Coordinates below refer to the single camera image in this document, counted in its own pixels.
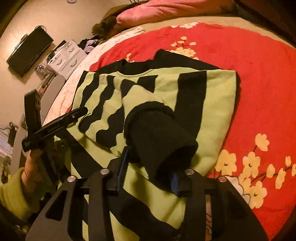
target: sweater sleeve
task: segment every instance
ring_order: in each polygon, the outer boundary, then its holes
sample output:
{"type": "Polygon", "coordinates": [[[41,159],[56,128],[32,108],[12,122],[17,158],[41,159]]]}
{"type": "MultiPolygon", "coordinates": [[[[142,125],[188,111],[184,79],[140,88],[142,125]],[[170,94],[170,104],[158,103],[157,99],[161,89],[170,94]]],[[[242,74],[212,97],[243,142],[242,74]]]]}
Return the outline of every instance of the sweater sleeve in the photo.
{"type": "Polygon", "coordinates": [[[22,189],[21,175],[24,168],[18,172],[0,187],[0,201],[3,207],[13,213],[21,220],[26,220],[32,213],[39,211],[39,199],[34,196],[26,198],[22,189]]]}

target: pink blanket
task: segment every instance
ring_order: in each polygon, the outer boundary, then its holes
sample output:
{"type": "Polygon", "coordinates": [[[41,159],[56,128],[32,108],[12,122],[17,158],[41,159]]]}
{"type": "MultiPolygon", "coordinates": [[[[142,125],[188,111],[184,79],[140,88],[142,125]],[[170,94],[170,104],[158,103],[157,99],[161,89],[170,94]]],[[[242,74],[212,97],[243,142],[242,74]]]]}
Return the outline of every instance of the pink blanket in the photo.
{"type": "Polygon", "coordinates": [[[116,18],[117,24],[131,28],[168,18],[218,14],[230,11],[233,0],[150,0],[125,10],[116,18]]]}

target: silver bolt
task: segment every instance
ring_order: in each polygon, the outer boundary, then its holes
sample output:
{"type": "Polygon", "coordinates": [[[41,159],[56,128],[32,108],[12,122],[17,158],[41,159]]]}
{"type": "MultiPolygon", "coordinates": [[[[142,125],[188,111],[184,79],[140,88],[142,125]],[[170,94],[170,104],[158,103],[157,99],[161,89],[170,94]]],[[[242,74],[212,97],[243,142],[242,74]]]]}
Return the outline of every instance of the silver bolt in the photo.
{"type": "Polygon", "coordinates": [[[70,182],[70,183],[74,182],[75,180],[76,180],[76,177],[75,176],[69,176],[67,178],[67,181],[70,182]]]}
{"type": "Polygon", "coordinates": [[[194,174],[194,171],[193,171],[192,169],[186,169],[186,170],[185,170],[185,173],[186,173],[187,175],[192,175],[192,174],[194,174]]]}
{"type": "Polygon", "coordinates": [[[219,176],[218,180],[219,180],[219,182],[224,183],[227,181],[227,178],[225,176],[219,176]]]}
{"type": "Polygon", "coordinates": [[[110,170],[108,168],[104,168],[104,169],[101,170],[102,175],[107,175],[109,173],[110,173],[110,170]]]}

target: white bedding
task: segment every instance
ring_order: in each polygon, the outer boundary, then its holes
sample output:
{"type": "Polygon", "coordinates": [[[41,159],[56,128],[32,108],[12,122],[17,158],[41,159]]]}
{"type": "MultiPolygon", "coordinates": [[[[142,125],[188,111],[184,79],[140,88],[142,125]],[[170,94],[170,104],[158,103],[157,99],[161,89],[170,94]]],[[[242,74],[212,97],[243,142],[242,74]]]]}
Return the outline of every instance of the white bedding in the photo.
{"type": "Polygon", "coordinates": [[[125,39],[139,35],[143,32],[143,28],[137,27],[132,31],[128,31],[124,34],[115,36],[105,43],[96,46],[70,75],[69,79],[54,100],[52,106],[50,107],[49,112],[43,122],[43,125],[66,113],[67,109],[72,104],[77,84],[84,70],[88,71],[89,67],[97,62],[100,56],[111,49],[115,44],[120,43],[125,39]]]}

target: red floral bedsheet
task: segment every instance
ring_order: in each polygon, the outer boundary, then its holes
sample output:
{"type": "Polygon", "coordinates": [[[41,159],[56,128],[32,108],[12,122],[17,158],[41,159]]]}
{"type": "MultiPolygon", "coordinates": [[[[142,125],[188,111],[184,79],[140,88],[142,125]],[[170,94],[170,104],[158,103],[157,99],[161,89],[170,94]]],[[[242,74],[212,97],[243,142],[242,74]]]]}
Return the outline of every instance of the red floral bedsheet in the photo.
{"type": "Polygon", "coordinates": [[[248,30],[191,23],[127,39],[90,71],[152,59],[160,48],[238,72],[240,100],[209,176],[227,176],[271,240],[296,204],[296,50],[248,30]]]}

